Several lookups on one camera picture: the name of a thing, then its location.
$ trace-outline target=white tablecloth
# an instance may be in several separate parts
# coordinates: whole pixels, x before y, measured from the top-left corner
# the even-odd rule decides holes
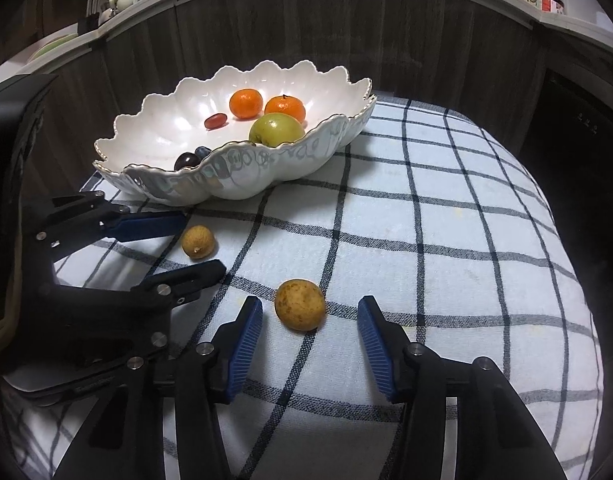
[[[86,190],[133,211],[161,210],[94,177]],[[209,340],[244,298],[264,327],[244,392],[219,409],[241,479],[386,479],[400,406],[377,391],[357,330],[358,300],[443,357],[492,358],[538,421],[570,479],[587,478],[602,364],[591,314],[544,196],[493,137],[455,112],[382,98],[365,131],[320,170],[242,202],[188,210],[218,241],[224,282],[172,318],[173,354]],[[56,263],[60,282],[128,289],[189,264],[178,237],[103,239]],[[327,298],[317,333],[284,328],[273,298],[305,278]],[[32,478],[49,478],[93,399],[51,409],[0,391],[0,424]],[[445,478],[455,466],[449,399]],[[164,421],[167,477],[179,478],[174,415]]]

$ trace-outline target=white ceramic bowl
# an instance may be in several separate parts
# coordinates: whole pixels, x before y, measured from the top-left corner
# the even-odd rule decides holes
[[[241,88],[257,89],[265,104],[276,95],[299,98],[306,135],[277,148],[250,142],[255,119],[238,120],[228,107]],[[119,189],[163,204],[192,205],[211,196],[241,200],[320,168],[362,131],[375,103],[371,79],[351,83],[343,66],[325,73],[307,60],[288,69],[263,61],[249,72],[224,66],[206,81],[184,78],[172,94],[147,95],[137,115],[116,117],[115,136],[95,141],[102,160],[93,165]],[[204,120],[218,112],[227,114],[227,124],[207,130]],[[198,146],[211,154],[195,168],[173,171],[178,156]]]

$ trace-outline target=scalloped bowl rim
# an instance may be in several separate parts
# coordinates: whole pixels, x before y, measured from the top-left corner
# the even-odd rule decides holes
[[[135,163],[131,163],[131,164],[127,164],[122,171],[118,172],[118,171],[112,171],[109,168],[106,168],[105,166],[103,166],[103,162],[106,162],[108,160],[108,156],[104,155],[104,153],[102,152],[102,150],[100,149],[100,147],[98,146],[98,140],[113,140],[116,139],[118,137],[118,130],[116,127],[118,118],[120,117],[136,117],[137,115],[141,114],[142,111],[144,111],[144,102],[146,101],[147,98],[149,98],[150,96],[171,96],[173,94],[176,93],[177,89],[179,88],[179,86],[182,84],[183,81],[189,80],[189,79],[193,79],[196,81],[200,81],[200,82],[209,82],[209,81],[213,81],[220,72],[222,72],[222,70],[229,70],[229,69],[234,69],[237,70],[238,72],[241,72],[243,74],[247,74],[247,73],[251,73],[253,72],[253,70],[255,70],[256,68],[258,68],[261,64],[263,63],[273,63],[275,66],[277,66],[280,70],[290,70],[293,67],[290,68],[282,68],[280,65],[278,65],[276,62],[271,61],[271,60],[264,60],[259,62],[256,66],[254,66],[251,70],[240,70],[232,65],[224,65],[223,67],[221,67],[214,75],[213,77],[211,77],[210,79],[204,79],[204,80],[200,80],[196,77],[184,77],[182,78],[179,83],[177,83],[177,85],[175,86],[175,90],[173,90],[173,92],[171,92],[170,94],[157,94],[157,93],[151,93],[151,94],[147,94],[143,99],[142,99],[142,103],[140,105],[140,111],[137,114],[119,114],[113,121],[113,137],[112,139],[108,139],[108,138],[103,138],[103,139],[97,139],[94,143],[93,143],[93,147],[95,148],[95,151],[97,152],[97,154],[102,157],[102,160],[94,160],[93,161],[93,165],[97,170],[100,170],[104,173],[107,174],[112,174],[112,175],[117,175],[120,176],[121,174],[126,174],[124,170],[128,169],[133,169],[133,168],[139,168],[142,170],[147,170],[147,171],[161,171],[163,173],[168,173],[171,175],[181,175],[181,174],[186,174],[186,173],[194,173],[196,171],[199,171],[200,168],[202,166],[205,166],[205,164],[208,164],[208,160],[210,158],[212,158],[212,156],[214,154],[217,154],[218,152],[222,152],[224,149],[228,148],[229,146],[232,146],[234,144],[240,144],[240,145],[246,145],[246,144],[250,144],[251,146],[264,146],[264,148],[268,149],[268,150],[277,150],[279,148],[285,148],[287,145],[290,144],[297,144],[300,143],[302,140],[305,140],[307,137],[312,136],[313,132],[317,129],[319,129],[323,124],[327,123],[328,121],[333,120],[334,117],[338,117],[338,116],[342,116],[344,118],[346,118],[347,120],[351,120],[351,119],[356,119],[357,117],[361,116],[372,104],[374,101],[376,101],[378,99],[378,97],[375,94],[371,94],[371,91],[373,89],[373,81],[371,80],[371,78],[369,77],[365,77],[360,79],[359,81],[356,81],[356,83],[362,81],[362,80],[366,80],[367,82],[367,90],[364,92],[364,95],[362,96],[362,100],[366,101],[366,104],[362,107],[362,110],[360,110],[358,113],[356,113],[355,115],[352,116],[347,116],[346,114],[331,114],[329,117],[327,117],[326,119],[321,120],[319,123],[317,123],[313,128],[310,128],[307,132],[304,133],[304,135],[302,137],[300,137],[298,140],[294,140],[292,142],[282,142],[281,144],[275,146],[275,147],[271,147],[271,146],[266,146],[265,144],[257,144],[255,142],[251,142],[251,140],[230,140],[229,142],[224,143],[222,146],[220,146],[219,148],[215,148],[214,150],[211,150],[211,152],[205,157],[203,158],[200,163],[197,166],[194,166],[193,168],[189,168],[189,167],[184,167],[181,168],[179,170],[176,171],[171,171],[171,170],[163,170],[162,168],[158,168],[153,167],[153,166],[149,166],[148,164],[135,164]],[[304,59],[302,61],[298,61],[298,63],[309,63],[313,69],[315,70],[315,72],[317,72],[318,74],[327,74],[329,72],[331,72],[331,70],[335,70],[336,68],[341,68],[344,70],[344,73],[346,74],[346,80],[348,84],[355,84],[355,83],[351,83],[351,80],[349,78],[349,71],[347,70],[347,68],[343,65],[337,65],[329,70],[327,70],[326,72],[320,72],[317,67],[315,66],[315,64],[308,59]]]

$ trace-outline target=blueberry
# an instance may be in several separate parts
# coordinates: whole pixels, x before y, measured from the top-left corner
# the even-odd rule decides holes
[[[206,157],[209,153],[211,153],[211,150],[208,149],[206,146],[198,146],[195,149],[195,154],[198,155],[198,158],[200,160],[202,160],[204,157]]]
[[[173,167],[174,171],[181,170],[182,168],[195,168],[200,163],[198,155],[191,152],[185,152],[178,157]]]

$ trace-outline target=mandarin orange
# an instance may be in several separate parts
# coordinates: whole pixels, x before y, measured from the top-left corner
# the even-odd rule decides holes
[[[238,119],[253,119],[262,111],[262,95],[253,88],[243,88],[234,92],[228,107]]]
[[[265,114],[280,113],[293,117],[298,123],[303,123],[307,116],[302,101],[290,95],[278,95],[272,97],[264,107]]]

